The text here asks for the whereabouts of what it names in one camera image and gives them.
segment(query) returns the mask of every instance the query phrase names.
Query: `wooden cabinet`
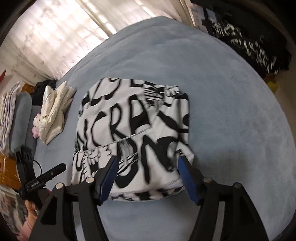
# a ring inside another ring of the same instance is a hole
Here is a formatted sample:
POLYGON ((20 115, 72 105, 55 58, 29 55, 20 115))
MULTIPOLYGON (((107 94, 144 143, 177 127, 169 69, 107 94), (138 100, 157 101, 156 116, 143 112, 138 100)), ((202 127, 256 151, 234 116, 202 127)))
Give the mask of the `wooden cabinet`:
POLYGON ((21 183, 17 177, 16 161, 0 155, 0 184, 19 189, 21 183))
POLYGON ((29 94, 34 92, 34 86, 28 85, 28 84, 24 84, 23 88, 22 88, 22 92, 23 91, 27 91, 29 94))

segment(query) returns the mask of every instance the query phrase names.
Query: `folded clothes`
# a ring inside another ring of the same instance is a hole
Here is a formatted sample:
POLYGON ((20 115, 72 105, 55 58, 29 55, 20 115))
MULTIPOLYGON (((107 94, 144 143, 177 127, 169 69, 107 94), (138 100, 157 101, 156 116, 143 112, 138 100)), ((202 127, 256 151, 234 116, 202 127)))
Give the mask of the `folded clothes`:
POLYGON ((39 137, 44 144, 48 145, 64 130, 64 113, 75 92, 76 89, 67 87, 67 82, 62 83, 55 91, 50 86, 45 87, 38 126, 39 137))
POLYGON ((13 114, 15 111, 15 100, 20 94, 21 85, 16 83, 7 93, 1 97, 0 108, 0 152, 9 156, 9 134, 11 130, 13 114))
POLYGON ((176 151, 191 163, 193 153, 188 96, 179 87, 101 79, 82 100, 76 131, 72 184, 94 176, 115 155, 113 200, 155 200, 184 189, 176 151))

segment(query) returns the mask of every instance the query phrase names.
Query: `blue gripper pad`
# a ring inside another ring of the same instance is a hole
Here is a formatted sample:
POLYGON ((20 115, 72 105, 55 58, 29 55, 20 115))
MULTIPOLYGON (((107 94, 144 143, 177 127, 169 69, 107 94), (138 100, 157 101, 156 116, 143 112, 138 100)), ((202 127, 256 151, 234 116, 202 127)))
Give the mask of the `blue gripper pad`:
POLYGON ((118 158, 115 157, 101 185, 101 193, 100 193, 101 195, 99 198, 101 203, 106 201, 109 197, 110 191, 112 189, 113 183, 115 181, 115 178, 118 172, 118 168, 119 168, 119 161, 118 161, 118 158))
POLYGON ((186 157, 180 156, 178 159, 178 171, 185 185, 185 189, 189 195, 189 198, 191 199, 191 201, 197 204, 199 201, 197 194, 197 186, 191 174, 189 173, 188 168, 186 167, 187 165, 190 165, 189 168, 193 168, 186 157))

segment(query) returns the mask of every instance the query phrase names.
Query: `hand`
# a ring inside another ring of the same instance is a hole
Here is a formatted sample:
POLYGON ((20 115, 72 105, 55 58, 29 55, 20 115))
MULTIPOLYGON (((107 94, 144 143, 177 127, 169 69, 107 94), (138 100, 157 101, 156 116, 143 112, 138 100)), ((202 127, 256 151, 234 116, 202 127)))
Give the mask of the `hand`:
POLYGON ((35 203, 29 201, 29 200, 26 200, 25 201, 25 205, 26 205, 26 208, 28 210, 28 218, 27 218, 27 222, 29 223, 29 225, 31 227, 34 226, 37 218, 38 218, 38 215, 35 211, 35 209, 37 208, 35 203))

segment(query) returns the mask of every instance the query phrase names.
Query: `black clothing pile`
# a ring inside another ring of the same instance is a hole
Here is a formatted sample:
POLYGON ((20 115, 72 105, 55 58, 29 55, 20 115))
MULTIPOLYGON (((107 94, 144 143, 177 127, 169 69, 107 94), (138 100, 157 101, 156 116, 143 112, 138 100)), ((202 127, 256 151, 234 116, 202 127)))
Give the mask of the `black clothing pile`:
POLYGON ((43 95, 46 86, 50 86, 53 90, 56 88, 56 80, 45 80, 38 82, 34 87, 34 92, 31 93, 32 105, 42 106, 43 95))
POLYGON ((270 73, 277 74, 280 69, 287 68, 285 64, 276 61, 275 55, 270 56, 264 50, 261 46, 264 39, 246 38, 238 27, 227 21, 216 22, 212 28, 213 35, 233 48, 263 79, 270 73))
POLYGON ((257 13, 225 0, 191 2, 203 8, 201 22, 208 34, 233 48, 263 79, 289 69, 291 54, 286 50, 286 38, 257 13))

